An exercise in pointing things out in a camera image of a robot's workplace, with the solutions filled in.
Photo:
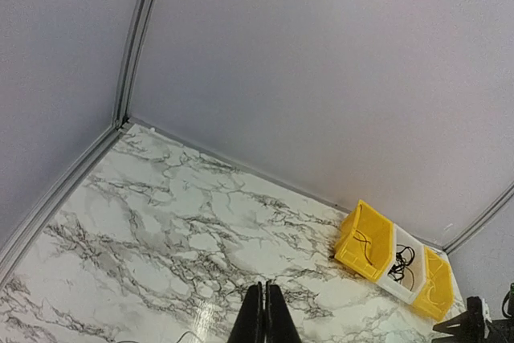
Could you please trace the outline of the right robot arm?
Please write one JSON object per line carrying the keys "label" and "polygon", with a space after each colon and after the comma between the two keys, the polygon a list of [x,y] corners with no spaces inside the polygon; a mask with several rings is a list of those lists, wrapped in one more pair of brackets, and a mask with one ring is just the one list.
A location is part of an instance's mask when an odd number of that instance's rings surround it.
{"label": "right robot arm", "polygon": [[431,341],[513,342],[513,284],[502,301],[501,312],[503,318],[493,320],[485,299],[470,296],[467,298],[465,312],[433,327],[442,336]]}

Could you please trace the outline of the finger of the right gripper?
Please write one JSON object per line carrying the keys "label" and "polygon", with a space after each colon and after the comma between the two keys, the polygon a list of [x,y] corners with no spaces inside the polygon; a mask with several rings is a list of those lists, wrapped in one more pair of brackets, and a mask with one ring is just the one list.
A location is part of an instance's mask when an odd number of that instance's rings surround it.
{"label": "finger of the right gripper", "polygon": [[486,318],[485,305],[482,298],[470,296],[467,298],[467,309],[458,316],[436,324],[433,330],[442,333],[433,342],[485,342]]}

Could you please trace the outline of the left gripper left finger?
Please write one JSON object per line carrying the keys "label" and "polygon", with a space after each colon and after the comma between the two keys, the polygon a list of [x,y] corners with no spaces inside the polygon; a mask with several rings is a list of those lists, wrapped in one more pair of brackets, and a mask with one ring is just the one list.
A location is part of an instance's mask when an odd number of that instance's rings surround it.
{"label": "left gripper left finger", "polygon": [[263,343],[264,339],[263,285],[258,282],[247,289],[228,342]]}

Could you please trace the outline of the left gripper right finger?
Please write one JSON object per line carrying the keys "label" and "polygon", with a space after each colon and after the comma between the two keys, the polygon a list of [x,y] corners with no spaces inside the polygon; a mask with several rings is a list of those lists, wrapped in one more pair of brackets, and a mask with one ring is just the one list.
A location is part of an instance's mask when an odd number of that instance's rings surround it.
{"label": "left gripper right finger", "polygon": [[266,282],[265,331],[266,342],[300,343],[300,335],[292,320],[279,285]]}

